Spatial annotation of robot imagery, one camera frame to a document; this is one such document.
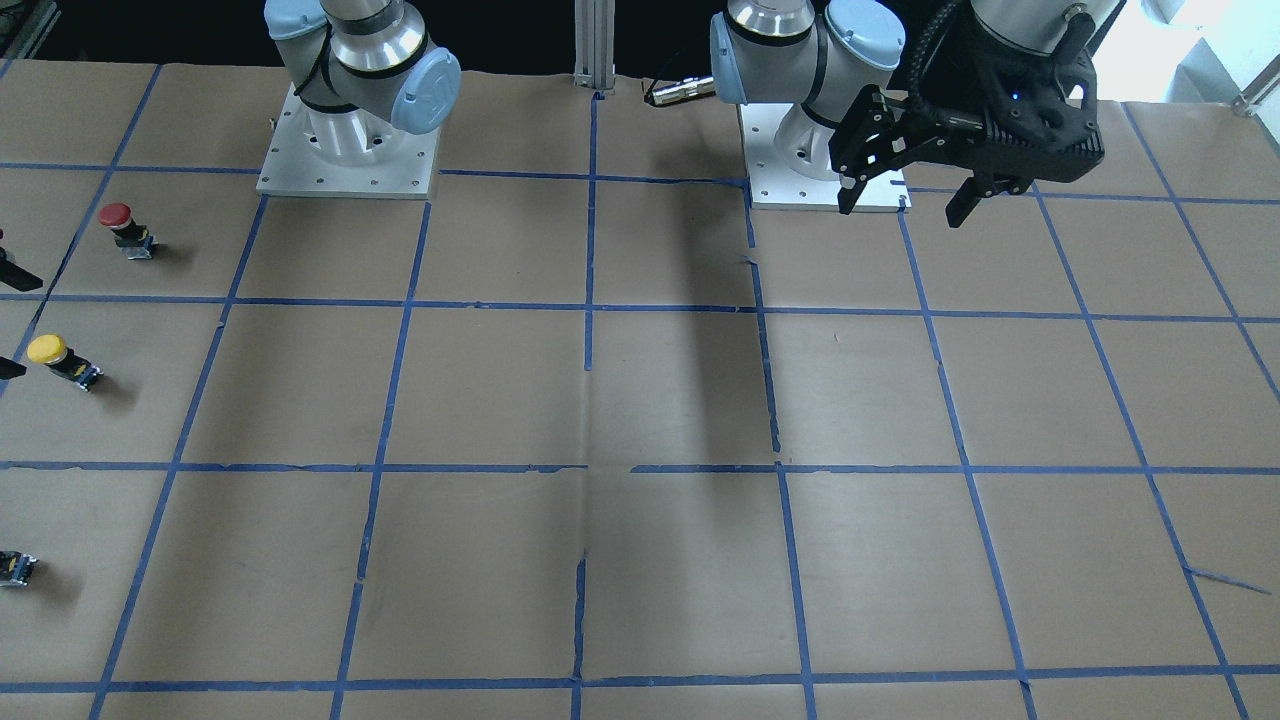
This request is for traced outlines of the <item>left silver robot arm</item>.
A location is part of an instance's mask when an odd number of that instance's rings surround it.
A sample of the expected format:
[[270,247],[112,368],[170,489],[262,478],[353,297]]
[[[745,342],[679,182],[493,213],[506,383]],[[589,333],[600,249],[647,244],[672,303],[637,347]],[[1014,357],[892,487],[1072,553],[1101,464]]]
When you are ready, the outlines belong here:
[[925,161],[968,172],[945,214],[1071,183],[1105,159],[1093,55],[1120,1],[731,1],[710,22],[719,97],[785,104],[788,169],[838,184]]

